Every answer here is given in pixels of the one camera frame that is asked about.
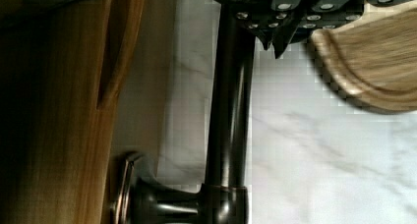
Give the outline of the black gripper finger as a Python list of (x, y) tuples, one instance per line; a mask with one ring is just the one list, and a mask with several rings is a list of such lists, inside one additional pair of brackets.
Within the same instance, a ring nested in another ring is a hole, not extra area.
[(214, 0), (221, 5), (226, 5), (240, 25), (255, 35), (268, 50), (272, 43), (273, 28), (268, 22), (274, 15), (271, 8), (272, 0)]
[(365, 4), (390, 7), (413, 0), (271, 0), (281, 26), (273, 34), (274, 55), (279, 58), (290, 43), (306, 39), (314, 30), (339, 28), (364, 15)]

